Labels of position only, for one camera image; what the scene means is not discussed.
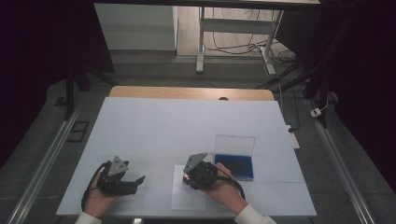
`human hand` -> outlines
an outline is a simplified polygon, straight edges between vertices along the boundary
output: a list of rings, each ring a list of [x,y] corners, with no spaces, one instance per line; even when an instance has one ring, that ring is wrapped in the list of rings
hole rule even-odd
[[[216,166],[220,169],[220,171],[218,171],[219,176],[230,177],[233,179],[231,171],[223,164],[218,162]],[[226,205],[236,215],[241,213],[242,210],[248,206],[248,203],[239,194],[239,190],[229,182],[223,180],[217,180],[211,189],[205,189],[203,192],[219,203]]]
[[[91,184],[91,190],[88,194],[87,201],[85,202],[84,213],[99,218],[107,209],[118,199],[121,195],[107,195],[104,194],[99,188],[96,187],[99,176],[98,173]]]

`cable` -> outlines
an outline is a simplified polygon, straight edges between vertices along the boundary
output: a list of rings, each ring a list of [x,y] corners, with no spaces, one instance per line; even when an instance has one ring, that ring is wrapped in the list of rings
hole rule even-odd
[[[209,82],[209,81],[205,81],[205,83],[211,85],[211,86],[214,87],[214,88],[217,88],[217,86],[215,86],[213,83],[211,83],[211,82]]]
[[[300,64],[300,63],[302,63],[303,61],[308,60],[308,59],[310,59],[311,57],[317,55],[317,54],[320,52],[320,50],[321,50],[329,41],[332,40],[333,36],[335,35],[335,31],[336,31],[336,29],[334,29],[334,30],[332,31],[332,35],[328,35],[328,37],[327,37],[326,39],[323,39],[322,42],[320,42],[318,45],[316,45],[316,47],[315,47],[309,54],[305,55],[304,57],[302,57],[302,58],[300,58],[300,59],[295,60],[294,63]],[[290,67],[288,67],[281,75],[279,75],[279,76],[277,76],[277,77],[272,77],[272,78],[276,78],[276,80],[278,80],[278,79],[280,79],[281,77],[285,77],[289,72],[291,72],[293,69],[296,68],[296,67],[294,67],[294,66],[295,66],[295,65],[292,64],[292,65],[291,65]],[[269,80],[269,81],[267,81],[267,82],[265,82],[265,83],[263,83],[263,84],[261,84],[261,85],[256,86],[255,89],[258,89],[258,88],[261,88],[261,87],[264,87],[264,86],[268,86],[268,85],[270,85],[272,82],[274,82],[274,81],[276,81],[276,80]]]
[[[285,119],[285,116],[283,115],[283,101],[282,101],[282,90],[280,89],[280,84],[277,85],[279,88],[279,97],[280,97],[280,112],[282,113],[283,119]]]
[[[244,192],[244,190],[242,189],[242,186],[241,186],[236,180],[234,180],[233,178],[231,178],[229,175],[227,175],[227,176],[228,176],[228,177],[216,175],[216,176],[213,176],[213,178],[215,178],[215,179],[217,179],[217,180],[226,181],[226,182],[232,184],[233,186],[236,186],[236,187],[239,189],[239,193],[241,194],[241,197],[242,197],[243,199],[246,199],[246,198],[245,198],[245,192]]]
[[[81,199],[81,209],[82,211],[84,211],[84,207],[85,207],[85,202],[87,202],[88,199],[88,195],[91,191],[91,185],[93,183],[93,180],[96,178],[96,176],[99,174],[100,170],[102,170],[104,167],[106,167],[108,164],[111,164],[111,161],[107,161],[105,163],[103,163],[102,165],[99,166],[99,168],[95,171],[95,174],[93,175],[90,184],[88,185],[87,189],[84,191],[84,195],[82,196]]]
[[[321,108],[320,111],[326,109],[326,107],[327,107],[328,104],[329,104],[329,99],[326,99],[326,105],[325,105],[323,108]]]
[[[244,14],[246,14],[246,13],[248,13],[249,11],[251,11],[251,15],[253,14],[253,9],[250,9],[250,10],[248,10],[248,11],[246,11]],[[259,19],[259,17],[260,17],[260,13],[261,13],[261,10],[259,9],[259,13],[257,14],[257,18],[256,18],[256,20],[258,20]],[[212,7],[212,16],[213,16],[213,18],[215,17],[215,9]],[[251,35],[251,37],[250,37],[250,39],[249,39],[249,41],[248,41],[248,43],[246,44],[246,45],[239,45],[239,46],[232,46],[232,47],[219,47],[218,45],[217,45],[217,43],[216,43],[216,38],[215,38],[215,32],[212,32],[212,37],[213,37],[213,43],[214,43],[214,45],[215,45],[215,49],[210,49],[210,48],[208,48],[206,45],[205,45],[205,43],[204,43],[204,47],[205,47],[205,49],[207,49],[207,50],[216,50],[216,51],[220,51],[220,52],[224,52],[224,53],[228,53],[228,54],[236,54],[236,55],[238,55],[238,54],[246,54],[246,53],[250,53],[251,51],[253,51],[255,48],[257,48],[257,47],[251,47],[251,45],[259,45],[259,44],[261,44],[261,43],[264,43],[264,42],[266,42],[267,40],[263,40],[263,41],[260,41],[260,42],[257,42],[257,43],[254,43],[254,44],[250,44],[251,43],[251,40],[252,40],[252,38],[253,38],[253,36],[254,36],[254,34],[252,34]],[[224,50],[224,49],[238,49],[238,48],[242,48],[242,47],[248,47],[248,50],[247,51],[243,51],[243,52],[230,52],[230,51],[227,51],[227,50]]]
[[[271,77],[271,78],[273,78],[273,79],[281,79],[281,78],[287,76],[291,71],[293,71],[294,69],[296,69],[296,68],[300,65],[298,62],[294,62],[294,63],[291,64],[288,68],[286,68],[285,71],[283,71],[280,75],[278,75],[278,76],[272,76],[272,75],[270,75],[270,74],[268,73],[268,71],[266,70],[266,66],[265,66],[265,65],[267,65],[268,62],[264,64],[264,72],[265,72],[265,74],[266,74],[268,77]]]
[[[271,55],[269,55],[270,58],[273,59],[276,63],[293,63],[293,62],[296,61],[295,57],[289,57],[289,58],[288,58],[288,57],[285,57],[285,58],[281,58],[281,57],[279,56],[281,53],[288,52],[288,51],[291,52],[291,50],[289,50],[289,49],[285,49],[285,50],[280,51],[280,52],[277,54],[277,56],[275,56],[274,51],[273,51],[272,49],[270,49],[269,51],[271,52]]]
[[[319,55],[319,53],[323,50],[323,48],[325,46],[328,45],[328,43],[337,34],[337,30],[338,30],[339,26],[340,26],[340,24],[334,25],[334,28],[332,29],[332,31],[330,31],[330,35],[328,35],[327,38],[323,39],[318,45],[316,45],[315,48],[309,52],[309,54],[307,54],[304,57],[302,57],[302,58],[300,58],[300,59],[295,61],[297,63],[301,63],[301,62],[303,62],[305,60],[309,60],[309,59],[311,59],[313,57],[317,57],[319,59],[318,60],[318,64],[314,68],[310,69],[309,71],[304,72],[301,75],[301,77],[308,78],[308,77],[312,76],[312,74],[316,73],[323,66],[323,58],[322,57],[324,57],[324,56],[323,55]],[[268,85],[271,82],[273,82],[273,80],[270,80],[270,81],[268,81],[268,82],[266,82],[264,84],[261,84],[257,88],[262,87],[262,86],[266,86],[266,85]],[[288,83],[288,84],[284,85],[284,87],[287,86],[287,88],[289,88],[289,87],[291,87],[291,85],[294,85],[294,84],[289,84]]]
[[[298,63],[298,61],[294,62],[294,63],[293,63],[292,65],[290,65],[285,71],[283,71],[279,76],[277,76],[278,79],[274,78],[274,79],[268,80],[267,82],[264,82],[264,83],[262,83],[261,85],[256,86],[255,89],[258,89],[258,88],[261,88],[261,87],[264,87],[264,86],[267,87],[268,85],[271,85],[273,82],[276,82],[276,81],[278,81],[279,79],[281,79],[282,77],[287,76],[288,73],[290,73],[290,72],[293,71],[295,68],[297,68],[298,65],[300,65],[300,64]]]
[[[296,113],[297,113],[297,128],[294,128],[294,130],[298,130],[300,128],[300,111],[298,110],[298,106],[297,106],[297,100],[296,100],[296,90],[295,90],[295,86],[293,86],[293,101],[294,101],[294,105],[296,106]]]

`wrist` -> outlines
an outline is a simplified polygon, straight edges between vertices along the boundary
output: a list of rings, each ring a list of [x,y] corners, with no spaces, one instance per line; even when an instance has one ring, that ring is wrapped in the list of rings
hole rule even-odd
[[[242,197],[231,198],[231,200],[226,203],[227,207],[236,215],[242,212],[247,206],[248,203]]]
[[[97,212],[95,212],[93,210],[91,211],[90,209],[86,209],[84,211],[84,213],[87,214],[87,215],[90,215],[91,217],[96,217],[96,218],[100,218],[100,216],[102,215],[102,214],[99,214],[99,213],[97,213]]]

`metal bracket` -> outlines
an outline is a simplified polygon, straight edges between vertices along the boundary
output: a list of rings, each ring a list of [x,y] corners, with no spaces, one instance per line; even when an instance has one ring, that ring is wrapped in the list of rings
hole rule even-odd
[[[188,173],[189,171],[194,169],[195,166],[197,166],[206,156],[207,156],[207,152],[190,155],[189,160],[187,161],[186,166],[183,169],[183,172]]]
[[[110,170],[108,171],[107,175],[113,176],[125,172],[127,170],[129,170],[128,165],[125,164],[118,156],[115,156],[113,162],[111,163]]]

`metal rail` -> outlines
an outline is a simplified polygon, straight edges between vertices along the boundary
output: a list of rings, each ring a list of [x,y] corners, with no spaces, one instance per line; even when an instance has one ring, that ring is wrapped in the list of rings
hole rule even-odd
[[[38,165],[38,168],[35,170],[35,174],[27,185],[25,191],[23,192],[7,223],[23,223],[26,219],[39,191],[41,190],[50,172],[50,169],[52,168],[53,163],[55,163],[55,160],[58,157],[62,146],[64,145],[64,141],[66,140],[67,135],[73,127],[73,123],[75,122],[78,113],[81,110],[83,103],[85,102],[86,96],[87,93],[85,92],[81,92],[78,95],[76,109],[70,116],[69,120],[65,120],[61,125],[61,128],[59,129],[54,140],[52,141],[52,144],[49,146],[49,149],[44,155],[42,161]]]
[[[310,110],[314,109],[311,103],[306,100]],[[330,158],[332,159],[332,163],[335,166],[335,170],[340,176],[341,182],[344,184],[346,189],[346,193],[349,195],[353,206],[355,207],[356,213],[361,220],[362,224],[375,224],[375,221],[370,213],[370,210],[367,206],[366,201],[364,201],[361,191],[358,186],[356,186],[355,181],[352,178],[352,175],[347,169],[347,166],[337,149],[334,141],[332,140],[332,136],[329,131],[323,128],[322,124],[318,119],[315,119],[315,125],[317,126],[318,133],[323,140],[323,143],[326,149],[329,152]]]

